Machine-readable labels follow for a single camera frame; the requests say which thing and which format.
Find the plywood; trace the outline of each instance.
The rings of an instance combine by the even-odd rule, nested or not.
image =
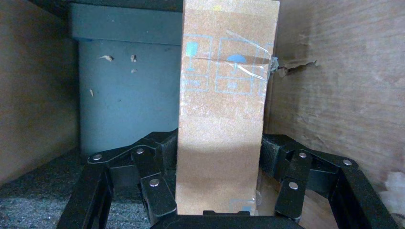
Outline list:
[[[56,16],[0,1],[0,185],[77,146],[75,45]]]

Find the silver screw head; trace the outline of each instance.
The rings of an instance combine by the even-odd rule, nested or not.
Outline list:
[[[343,160],[343,163],[344,163],[345,165],[347,165],[347,166],[351,166],[351,165],[352,165],[352,162],[349,161],[349,160]]]
[[[149,185],[151,187],[156,187],[156,186],[159,185],[159,180],[158,179],[152,179],[152,180],[150,180]]]
[[[137,149],[137,154],[142,154],[144,150],[142,148]]]
[[[298,189],[298,185],[295,182],[292,182],[292,181],[288,184],[288,186],[290,186],[290,188],[292,188],[293,190]]]
[[[96,154],[93,156],[93,160],[98,161],[102,158],[103,156],[101,156],[101,154]]]

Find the black metal bracket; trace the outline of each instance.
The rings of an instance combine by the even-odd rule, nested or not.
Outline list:
[[[306,148],[286,135],[263,135],[260,166],[281,183],[275,216],[205,211],[177,215],[165,174],[175,169],[177,130],[152,132],[136,143],[89,157],[58,229],[104,229],[115,187],[138,188],[152,229],[302,228],[306,189],[329,200],[340,229],[397,229],[355,161]]]

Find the paper scrap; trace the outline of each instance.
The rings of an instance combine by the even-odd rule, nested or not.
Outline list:
[[[137,61],[137,56],[136,55],[131,55],[131,62],[136,62]]]

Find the scuff mark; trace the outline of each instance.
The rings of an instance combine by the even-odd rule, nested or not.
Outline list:
[[[104,55],[104,56],[102,56],[102,57],[99,57],[99,59],[106,59],[106,60],[108,60],[108,61],[113,61],[114,60],[114,57],[112,57],[112,56],[108,56],[108,55]]]
[[[307,67],[310,66],[319,66],[318,60],[310,61],[310,62],[298,62],[295,64],[284,64],[278,68],[278,74],[280,75],[281,78],[284,76],[295,73],[295,72],[301,72],[305,70]]]

